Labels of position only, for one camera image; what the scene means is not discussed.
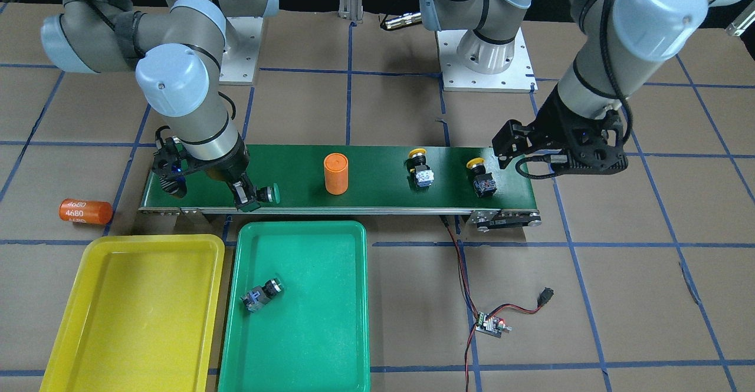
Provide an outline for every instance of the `yellow tray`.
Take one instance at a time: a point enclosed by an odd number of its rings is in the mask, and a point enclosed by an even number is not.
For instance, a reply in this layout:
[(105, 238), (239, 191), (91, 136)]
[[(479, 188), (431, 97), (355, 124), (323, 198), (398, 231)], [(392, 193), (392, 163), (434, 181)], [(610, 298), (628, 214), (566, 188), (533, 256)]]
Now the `yellow tray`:
[(204, 390), (224, 249), (211, 235), (89, 244), (40, 390)]

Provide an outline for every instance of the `orange cylinder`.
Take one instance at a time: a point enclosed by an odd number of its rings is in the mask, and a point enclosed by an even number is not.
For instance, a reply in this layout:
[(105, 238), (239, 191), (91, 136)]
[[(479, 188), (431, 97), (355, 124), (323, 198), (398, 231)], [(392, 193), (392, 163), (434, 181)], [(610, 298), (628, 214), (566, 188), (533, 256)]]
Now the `orange cylinder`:
[(326, 190), (340, 195), (349, 188), (349, 159), (342, 153), (331, 153), (324, 161), (326, 167)]
[(57, 215), (64, 221), (106, 225), (113, 217), (113, 206), (96, 200), (65, 199), (60, 202)]

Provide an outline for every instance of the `white mounting plate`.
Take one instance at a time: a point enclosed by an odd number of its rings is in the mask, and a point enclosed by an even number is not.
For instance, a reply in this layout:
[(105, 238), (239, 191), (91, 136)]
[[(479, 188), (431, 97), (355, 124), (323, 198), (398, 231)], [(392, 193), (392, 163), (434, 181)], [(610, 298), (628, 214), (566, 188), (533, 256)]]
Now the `white mounting plate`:
[(228, 21), (234, 26), (228, 32), (235, 30), (237, 37), (228, 37), (223, 53), (221, 84), (251, 85), (257, 73), (264, 18), (228, 18)]
[(443, 72), (443, 88), (447, 91), (493, 91), (499, 93), (529, 93), (532, 87), (537, 90), (534, 70), (529, 61), (527, 45), (521, 29), (515, 38), (514, 57), (509, 68), (499, 74), (482, 74), (472, 71), (462, 64), (456, 55), (461, 37), (466, 30), (437, 32), (438, 57)]

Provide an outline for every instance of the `black connector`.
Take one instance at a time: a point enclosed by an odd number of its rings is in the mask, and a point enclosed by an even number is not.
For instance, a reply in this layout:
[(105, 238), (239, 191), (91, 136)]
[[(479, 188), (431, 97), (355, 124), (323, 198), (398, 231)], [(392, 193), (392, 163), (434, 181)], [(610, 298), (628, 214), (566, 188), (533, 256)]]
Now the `black connector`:
[(540, 296), (537, 297), (537, 307), (540, 308), (542, 306), (545, 306), (545, 304), (550, 301), (550, 298), (553, 297), (553, 289), (550, 287), (545, 288), (543, 292), (540, 292)]

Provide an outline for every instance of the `green conveyor belt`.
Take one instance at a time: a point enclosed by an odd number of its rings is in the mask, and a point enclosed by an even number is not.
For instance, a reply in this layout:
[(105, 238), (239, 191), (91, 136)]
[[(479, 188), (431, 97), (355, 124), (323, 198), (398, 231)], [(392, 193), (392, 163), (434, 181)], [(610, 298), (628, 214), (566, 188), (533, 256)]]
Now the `green conveyor belt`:
[[(427, 164), (435, 173), (432, 186), (412, 187), (405, 161), (411, 147), (249, 145), (248, 174), (257, 186), (278, 183), (280, 204), (262, 204), (266, 214), (469, 214), (477, 210), (537, 211), (530, 180), (513, 168), (501, 170), (491, 148), (426, 147)], [(340, 196), (324, 188), (323, 159), (329, 153), (349, 159), (349, 188)], [(493, 173), (498, 192), (478, 198), (466, 163), (482, 156)], [(149, 212), (200, 209), (203, 213), (235, 213), (224, 183), (202, 173), (186, 177), (188, 193), (175, 199), (164, 193), (154, 174), (147, 178), (140, 210)]]

